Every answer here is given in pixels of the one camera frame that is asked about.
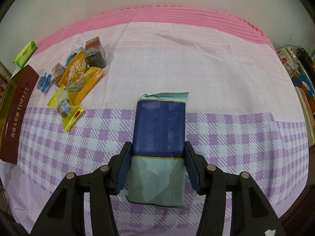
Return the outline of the blue and teal snack pack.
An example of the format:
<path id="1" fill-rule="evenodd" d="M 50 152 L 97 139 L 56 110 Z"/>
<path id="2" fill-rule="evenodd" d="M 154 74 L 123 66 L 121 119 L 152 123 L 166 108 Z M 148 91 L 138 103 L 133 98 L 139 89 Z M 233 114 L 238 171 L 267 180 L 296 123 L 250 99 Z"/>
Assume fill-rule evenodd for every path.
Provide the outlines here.
<path id="1" fill-rule="evenodd" d="M 137 100 L 127 200 L 184 209 L 187 92 Z"/>

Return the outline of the yellow clear snack packet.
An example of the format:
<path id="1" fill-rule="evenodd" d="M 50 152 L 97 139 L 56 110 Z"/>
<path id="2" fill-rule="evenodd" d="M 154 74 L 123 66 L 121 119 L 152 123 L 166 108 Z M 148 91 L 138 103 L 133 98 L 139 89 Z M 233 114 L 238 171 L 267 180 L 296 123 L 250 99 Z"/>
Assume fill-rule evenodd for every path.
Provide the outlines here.
<path id="1" fill-rule="evenodd" d="M 47 106 L 60 114 L 62 117 L 62 127 L 67 133 L 70 132 L 71 128 L 84 112 L 84 109 L 80 105 L 72 103 L 64 85 L 58 88 Z"/>

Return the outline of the small blue candy wrapper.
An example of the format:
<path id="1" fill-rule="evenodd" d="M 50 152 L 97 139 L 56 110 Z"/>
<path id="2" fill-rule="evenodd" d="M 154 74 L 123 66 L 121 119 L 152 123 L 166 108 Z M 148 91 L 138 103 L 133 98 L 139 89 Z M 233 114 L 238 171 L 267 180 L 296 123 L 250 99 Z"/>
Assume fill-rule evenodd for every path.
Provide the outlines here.
<path id="1" fill-rule="evenodd" d="M 37 83 L 37 89 L 40 90 L 43 94 L 49 89 L 51 85 L 51 74 L 45 73 L 43 76 L 40 77 Z"/>

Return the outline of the orange yellow snack packet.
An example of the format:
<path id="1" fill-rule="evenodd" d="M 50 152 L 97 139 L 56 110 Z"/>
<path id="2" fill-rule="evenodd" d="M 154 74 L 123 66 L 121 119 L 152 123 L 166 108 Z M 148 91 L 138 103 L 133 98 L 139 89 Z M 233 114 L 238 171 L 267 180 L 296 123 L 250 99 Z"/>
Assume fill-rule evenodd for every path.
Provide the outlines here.
<path id="1" fill-rule="evenodd" d="M 58 86 L 65 87 L 72 104 L 79 105 L 104 73 L 101 68 L 90 67 L 84 49 L 80 49 L 68 63 Z"/>

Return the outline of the blue clear dark-ball snack packet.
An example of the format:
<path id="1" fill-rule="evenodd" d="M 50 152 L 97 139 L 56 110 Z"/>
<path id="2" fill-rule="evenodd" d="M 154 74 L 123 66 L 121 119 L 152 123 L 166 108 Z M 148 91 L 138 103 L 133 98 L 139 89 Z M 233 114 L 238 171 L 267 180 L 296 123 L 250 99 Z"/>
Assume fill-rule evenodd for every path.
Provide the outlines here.
<path id="1" fill-rule="evenodd" d="M 71 62 L 71 60 L 73 60 L 73 58 L 74 58 L 81 50 L 85 50 L 85 48 L 79 47 L 78 49 L 73 50 L 73 51 L 70 53 L 70 55 L 69 55 L 69 56 L 67 57 L 67 59 L 66 59 L 65 67 L 68 66 L 68 64 Z"/>

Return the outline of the pink purple checked tablecloth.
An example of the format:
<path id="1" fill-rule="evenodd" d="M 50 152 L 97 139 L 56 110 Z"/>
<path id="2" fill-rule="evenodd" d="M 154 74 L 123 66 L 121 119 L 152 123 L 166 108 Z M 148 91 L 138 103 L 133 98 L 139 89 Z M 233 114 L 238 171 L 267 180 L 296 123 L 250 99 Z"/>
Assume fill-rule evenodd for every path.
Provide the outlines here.
<path id="1" fill-rule="evenodd" d="M 303 191 L 309 147 L 295 87 L 272 43 L 255 26 L 220 12 L 137 7 L 103 13 L 41 41 L 29 64 L 49 73 L 99 36 L 105 75 L 82 101 L 69 133 L 35 90 L 24 116 L 16 165 L 1 179 L 16 221 L 30 231 L 65 176 L 90 173 L 132 139 L 137 99 L 186 92 L 186 139 L 228 173 L 249 172 L 278 216 Z"/>

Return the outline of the brown toffee tin box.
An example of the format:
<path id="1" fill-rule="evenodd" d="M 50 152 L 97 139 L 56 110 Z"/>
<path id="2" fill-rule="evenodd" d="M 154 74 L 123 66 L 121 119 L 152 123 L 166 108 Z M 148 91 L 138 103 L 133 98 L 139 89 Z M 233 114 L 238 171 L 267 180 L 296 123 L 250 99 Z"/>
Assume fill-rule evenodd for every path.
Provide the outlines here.
<path id="1" fill-rule="evenodd" d="M 39 74 L 27 65 L 8 82 L 1 100 L 1 160 L 17 164 L 19 137 Z"/>

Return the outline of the clear wrapped brown cake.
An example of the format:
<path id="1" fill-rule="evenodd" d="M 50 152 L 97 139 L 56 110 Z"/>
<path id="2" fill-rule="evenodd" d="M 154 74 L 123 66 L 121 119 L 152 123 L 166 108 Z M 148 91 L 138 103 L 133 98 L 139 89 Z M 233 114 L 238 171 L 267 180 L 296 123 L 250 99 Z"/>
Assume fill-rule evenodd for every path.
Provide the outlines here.
<path id="1" fill-rule="evenodd" d="M 51 70 L 51 82 L 55 85 L 58 86 L 58 83 L 62 76 L 64 75 L 66 71 L 66 68 L 60 64 L 57 63 Z"/>

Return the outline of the green tissue pack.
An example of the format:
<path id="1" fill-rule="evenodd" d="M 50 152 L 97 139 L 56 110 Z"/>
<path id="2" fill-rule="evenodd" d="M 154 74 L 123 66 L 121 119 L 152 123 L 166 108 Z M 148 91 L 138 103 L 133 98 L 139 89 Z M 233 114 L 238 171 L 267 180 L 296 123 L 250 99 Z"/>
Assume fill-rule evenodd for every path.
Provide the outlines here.
<path id="1" fill-rule="evenodd" d="M 30 41 L 16 56 L 16 58 L 13 60 L 13 63 L 15 63 L 20 69 L 22 69 L 27 61 L 30 59 L 30 57 L 34 54 L 34 52 L 37 50 L 37 46 L 34 41 Z"/>

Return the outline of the grey red-banded snack block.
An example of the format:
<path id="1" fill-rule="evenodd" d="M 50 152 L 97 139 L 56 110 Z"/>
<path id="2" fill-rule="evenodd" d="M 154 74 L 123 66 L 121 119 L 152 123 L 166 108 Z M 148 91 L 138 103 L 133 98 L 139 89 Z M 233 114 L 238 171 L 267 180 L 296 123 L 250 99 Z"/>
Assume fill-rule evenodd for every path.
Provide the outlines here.
<path id="1" fill-rule="evenodd" d="M 90 67 L 98 67 L 101 69 L 106 67 L 105 51 L 101 45 L 99 36 L 86 41 L 85 59 Z"/>

